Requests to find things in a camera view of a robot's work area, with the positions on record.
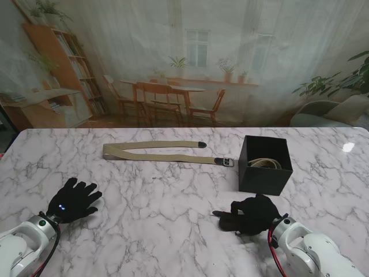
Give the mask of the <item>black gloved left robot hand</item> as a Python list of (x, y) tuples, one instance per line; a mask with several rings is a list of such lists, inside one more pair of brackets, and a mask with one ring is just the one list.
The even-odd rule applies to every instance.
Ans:
[(96, 189), (94, 183), (86, 185), (75, 177), (69, 178), (51, 199), (46, 216), (65, 224), (95, 213), (98, 209), (92, 204), (102, 196), (102, 192)]

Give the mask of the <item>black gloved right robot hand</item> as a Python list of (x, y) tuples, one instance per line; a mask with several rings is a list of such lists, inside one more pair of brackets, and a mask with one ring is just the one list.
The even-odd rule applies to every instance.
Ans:
[(263, 194), (231, 203), (231, 230), (241, 234), (258, 235), (270, 229), (273, 222), (281, 218), (277, 207)]

